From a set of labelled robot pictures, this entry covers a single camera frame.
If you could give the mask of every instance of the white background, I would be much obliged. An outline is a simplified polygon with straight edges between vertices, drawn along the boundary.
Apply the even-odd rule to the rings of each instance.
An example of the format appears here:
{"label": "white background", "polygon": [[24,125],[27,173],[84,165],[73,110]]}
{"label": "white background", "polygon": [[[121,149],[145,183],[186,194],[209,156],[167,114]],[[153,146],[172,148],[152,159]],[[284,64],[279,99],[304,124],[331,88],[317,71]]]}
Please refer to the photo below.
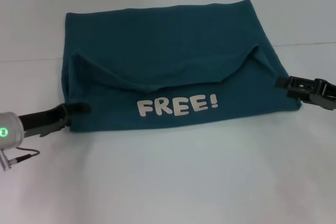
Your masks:
{"label": "white background", "polygon": [[[67,12],[237,1],[0,0],[0,111],[62,103]],[[336,0],[251,1],[291,75],[336,83]],[[335,127],[336,112],[305,105],[176,129],[31,137],[23,147],[41,154],[0,174],[0,222],[336,223]]]}

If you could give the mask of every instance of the folded fabric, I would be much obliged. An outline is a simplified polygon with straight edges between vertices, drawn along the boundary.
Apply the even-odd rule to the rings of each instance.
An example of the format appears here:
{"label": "folded fabric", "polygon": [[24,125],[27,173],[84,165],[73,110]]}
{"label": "folded fabric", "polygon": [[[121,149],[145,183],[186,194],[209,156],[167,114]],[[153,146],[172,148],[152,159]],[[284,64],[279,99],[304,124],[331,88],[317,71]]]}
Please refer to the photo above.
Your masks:
{"label": "folded fabric", "polygon": [[157,129],[298,110],[250,0],[66,16],[62,89],[75,132]]}

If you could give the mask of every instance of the white lettering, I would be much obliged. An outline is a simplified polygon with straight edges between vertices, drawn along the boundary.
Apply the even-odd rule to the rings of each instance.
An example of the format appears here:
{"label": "white lettering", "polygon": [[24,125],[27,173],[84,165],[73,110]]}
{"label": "white lettering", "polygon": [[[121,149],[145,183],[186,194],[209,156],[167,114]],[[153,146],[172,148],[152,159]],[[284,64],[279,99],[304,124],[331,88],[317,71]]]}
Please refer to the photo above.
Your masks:
{"label": "white lettering", "polygon": [[206,102],[198,102],[198,100],[204,100],[205,95],[199,94],[199,95],[194,95],[193,97],[190,97],[190,102],[191,105],[194,109],[194,111],[201,111],[201,110],[207,110],[208,107],[206,106]]}
{"label": "white lettering", "polygon": [[169,104],[168,98],[166,97],[156,98],[154,100],[154,106],[155,106],[156,113],[158,115],[162,115],[162,110],[164,110],[166,113],[172,114],[173,111],[167,107],[168,104]]}
{"label": "white lettering", "polygon": [[173,107],[174,107],[174,115],[187,115],[189,111],[182,111],[189,109],[188,105],[180,105],[180,102],[188,102],[189,99],[185,97],[176,97],[173,98]]}
{"label": "white lettering", "polygon": [[145,101],[139,101],[137,102],[139,113],[141,116],[146,116],[146,112],[151,112],[153,111],[152,107],[145,106],[145,105],[152,105],[153,102],[150,100],[145,100]]}

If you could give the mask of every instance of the black cable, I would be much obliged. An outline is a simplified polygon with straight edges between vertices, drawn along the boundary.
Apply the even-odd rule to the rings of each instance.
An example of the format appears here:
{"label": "black cable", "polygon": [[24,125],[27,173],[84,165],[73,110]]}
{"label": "black cable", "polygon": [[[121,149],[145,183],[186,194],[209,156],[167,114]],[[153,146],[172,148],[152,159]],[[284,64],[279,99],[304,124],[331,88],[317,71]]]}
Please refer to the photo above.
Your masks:
{"label": "black cable", "polygon": [[16,147],[18,150],[21,151],[29,151],[29,152],[35,152],[34,154],[30,154],[31,157],[37,156],[38,154],[40,154],[40,151],[38,150],[34,150],[34,149],[27,149],[27,148],[21,148],[21,147]]}

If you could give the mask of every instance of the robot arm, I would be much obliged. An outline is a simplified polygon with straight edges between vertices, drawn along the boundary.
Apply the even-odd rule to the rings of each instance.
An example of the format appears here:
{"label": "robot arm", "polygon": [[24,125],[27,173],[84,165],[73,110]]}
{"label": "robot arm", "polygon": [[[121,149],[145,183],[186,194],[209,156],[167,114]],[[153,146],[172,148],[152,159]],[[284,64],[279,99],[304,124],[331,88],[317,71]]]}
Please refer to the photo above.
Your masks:
{"label": "robot arm", "polygon": [[286,89],[287,96],[326,110],[336,109],[336,86],[322,79],[308,80],[291,76],[278,78],[275,86]]}
{"label": "robot arm", "polygon": [[[22,116],[17,116],[13,112],[0,113],[0,164],[2,168],[9,170],[12,165],[39,154],[37,150],[19,147],[25,137],[34,135],[43,137],[51,132],[60,131],[71,125],[71,116],[90,112],[89,105],[75,103],[61,104],[48,111]],[[8,160],[4,150],[11,148],[32,151],[35,154],[27,154]]]}
{"label": "robot arm", "polygon": [[[277,88],[286,89],[287,96],[299,99],[304,103],[321,106],[327,110],[336,109],[336,86],[322,79],[308,80],[298,77],[278,78]],[[70,126],[71,116],[90,113],[88,104],[61,104],[52,110],[17,116],[12,112],[0,113],[0,164],[4,170],[12,165],[36,156],[39,151],[20,148],[23,139],[34,135],[46,136],[51,132],[60,131]],[[32,151],[27,154],[8,160],[4,150],[17,148],[23,151]]]}

